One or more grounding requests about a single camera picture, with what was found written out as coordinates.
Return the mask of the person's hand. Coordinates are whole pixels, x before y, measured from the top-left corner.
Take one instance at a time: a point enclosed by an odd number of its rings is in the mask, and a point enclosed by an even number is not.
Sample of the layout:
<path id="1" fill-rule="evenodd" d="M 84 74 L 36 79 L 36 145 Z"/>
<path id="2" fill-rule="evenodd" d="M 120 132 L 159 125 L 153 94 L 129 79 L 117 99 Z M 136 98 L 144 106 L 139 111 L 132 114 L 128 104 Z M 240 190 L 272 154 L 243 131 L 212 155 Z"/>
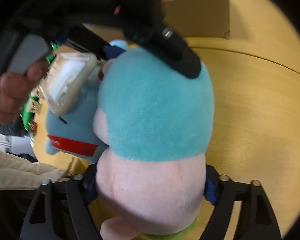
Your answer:
<path id="1" fill-rule="evenodd" d="M 47 62 L 40 60 L 25 75 L 6 72 L 0 77 L 0 125 L 9 124 L 19 115 L 20 108 L 46 75 L 47 69 Z"/>

